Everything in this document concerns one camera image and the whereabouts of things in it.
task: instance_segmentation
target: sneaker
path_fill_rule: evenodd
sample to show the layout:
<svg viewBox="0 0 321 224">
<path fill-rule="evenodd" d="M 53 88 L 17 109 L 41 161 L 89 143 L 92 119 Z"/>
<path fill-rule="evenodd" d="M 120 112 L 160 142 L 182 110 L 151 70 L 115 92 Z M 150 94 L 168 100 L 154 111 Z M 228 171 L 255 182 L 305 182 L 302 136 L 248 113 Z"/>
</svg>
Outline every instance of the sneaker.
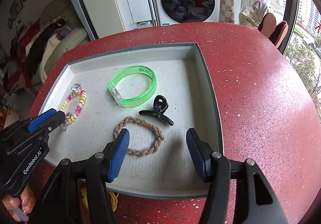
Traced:
<svg viewBox="0 0 321 224">
<path fill-rule="evenodd" d="M 286 21 L 281 21 L 269 37 L 269 40 L 276 46 L 276 48 L 278 48 L 281 45 L 287 32 L 288 23 Z"/>
<path fill-rule="evenodd" d="M 261 24 L 258 27 L 258 30 L 264 34 L 267 38 L 273 33 L 276 28 L 276 19 L 272 13 L 267 13 L 263 19 Z"/>
</svg>

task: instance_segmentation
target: silver charm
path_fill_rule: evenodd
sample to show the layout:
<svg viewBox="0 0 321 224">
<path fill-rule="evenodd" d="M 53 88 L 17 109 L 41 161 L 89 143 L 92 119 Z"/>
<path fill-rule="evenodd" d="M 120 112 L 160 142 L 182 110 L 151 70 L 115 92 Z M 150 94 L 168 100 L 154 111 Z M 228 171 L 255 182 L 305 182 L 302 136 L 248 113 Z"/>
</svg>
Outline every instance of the silver charm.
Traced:
<svg viewBox="0 0 321 224">
<path fill-rule="evenodd" d="M 82 89 L 81 84 L 75 83 L 75 84 L 73 85 L 73 87 L 71 87 L 71 91 L 72 91 L 71 93 L 72 93 L 72 94 L 76 94 L 76 93 L 79 92 L 81 89 Z"/>
<path fill-rule="evenodd" d="M 65 118 L 65 121 L 60 125 L 60 127 L 62 129 L 64 129 L 65 131 L 67 131 L 67 121 L 71 118 L 72 114 L 70 112 L 68 112 L 66 114 L 66 118 Z"/>
</svg>

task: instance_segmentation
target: brown braided hair tie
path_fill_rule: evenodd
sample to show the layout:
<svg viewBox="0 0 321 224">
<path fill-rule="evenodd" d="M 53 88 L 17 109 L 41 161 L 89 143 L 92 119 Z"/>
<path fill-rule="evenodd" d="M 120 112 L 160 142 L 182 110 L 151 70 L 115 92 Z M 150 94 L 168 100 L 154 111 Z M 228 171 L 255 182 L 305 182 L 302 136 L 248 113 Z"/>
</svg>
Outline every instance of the brown braided hair tie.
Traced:
<svg viewBox="0 0 321 224">
<path fill-rule="evenodd" d="M 120 133 L 120 130 L 128 123 L 137 123 L 139 125 L 145 126 L 148 129 L 151 129 L 151 131 L 156 136 L 156 141 L 154 142 L 153 146 L 149 149 L 146 148 L 145 150 L 135 150 L 135 149 L 127 149 L 127 153 L 130 155 L 137 155 L 138 157 L 143 157 L 148 154 L 152 154 L 158 151 L 158 147 L 160 147 L 162 141 L 164 140 L 164 135 L 162 133 L 162 130 L 159 129 L 157 126 L 149 124 L 145 122 L 145 120 L 141 118 L 135 118 L 131 116 L 127 116 L 125 119 L 123 119 L 119 124 L 116 125 L 115 131 L 114 131 L 114 141 L 116 141 L 118 134 Z"/>
</svg>

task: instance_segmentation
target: braided bracelet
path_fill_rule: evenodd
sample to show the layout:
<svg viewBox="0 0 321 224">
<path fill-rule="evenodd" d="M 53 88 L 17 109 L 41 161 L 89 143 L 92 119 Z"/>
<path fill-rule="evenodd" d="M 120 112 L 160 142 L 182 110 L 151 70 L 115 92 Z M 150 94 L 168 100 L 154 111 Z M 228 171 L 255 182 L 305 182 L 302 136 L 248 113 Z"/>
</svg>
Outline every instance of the braided bracelet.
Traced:
<svg viewBox="0 0 321 224">
<path fill-rule="evenodd" d="M 86 91 L 82 89 L 81 84 L 79 84 L 79 83 L 75 83 L 73 85 L 73 87 L 71 87 L 71 91 L 72 91 L 71 94 L 68 95 L 66 100 L 63 102 L 60 111 L 65 112 L 68 103 L 75 96 L 80 95 L 80 100 L 78 102 L 78 105 L 77 105 L 77 108 L 76 108 L 74 114 L 71 114 L 70 112 L 68 112 L 66 114 L 66 119 L 65 119 L 64 123 L 62 125 L 60 125 L 60 127 L 63 128 L 64 130 L 67 130 L 67 125 L 72 124 L 77 119 L 83 106 L 85 105 L 86 98 L 87 98 Z"/>
<path fill-rule="evenodd" d="M 149 149 L 146 148 L 145 150 L 135 150 L 135 149 L 127 149 L 127 153 L 130 155 L 137 155 L 138 157 L 143 157 L 148 154 L 152 154 L 158 151 L 158 147 L 160 147 L 162 141 L 164 140 L 164 135 L 162 130 L 159 129 L 157 126 L 149 124 L 145 122 L 145 120 L 141 118 L 135 118 L 131 116 L 127 116 L 124 120 L 122 120 L 119 124 L 116 125 L 114 131 L 114 141 L 116 141 L 118 134 L 120 133 L 121 128 L 123 128 L 128 122 L 137 123 L 139 125 L 145 126 L 146 128 L 151 129 L 151 131 L 156 136 L 156 141 L 154 142 L 153 146 Z"/>
</svg>

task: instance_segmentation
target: yellow cord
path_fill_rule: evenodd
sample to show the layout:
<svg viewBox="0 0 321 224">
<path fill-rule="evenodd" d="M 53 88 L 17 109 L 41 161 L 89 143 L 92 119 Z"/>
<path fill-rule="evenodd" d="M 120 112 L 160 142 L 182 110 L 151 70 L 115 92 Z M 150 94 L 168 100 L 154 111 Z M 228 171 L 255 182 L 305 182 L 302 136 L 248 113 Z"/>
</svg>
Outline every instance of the yellow cord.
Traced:
<svg viewBox="0 0 321 224">
<path fill-rule="evenodd" d="M 85 205 L 86 209 L 88 209 L 88 201 L 87 201 L 87 192 L 86 188 L 81 189 L 81 195 L 82 195 L 82 202 Z M 108 191 L 109 197 L 110 197 L 110 202 L 111 202 L 111 208 L 113 209 L 113 212 L 117 208 L 117 202 L 118 202 L 118 193 L 113 193 L 112 191 Z"/>
</svg>

